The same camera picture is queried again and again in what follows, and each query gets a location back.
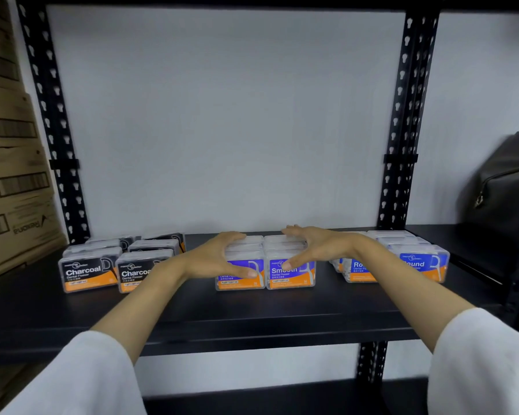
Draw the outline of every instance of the white shirt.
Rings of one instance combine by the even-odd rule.
[[[429,373],[430,415],[519,415],[519,333],[482,309],[456,316]],[[125,349],[100,332],[79,334],[1,415],[145,414]]]

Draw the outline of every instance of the stack of boxes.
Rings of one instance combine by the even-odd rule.
[[[35,119],[0,0],[0,274],[66,244]]]

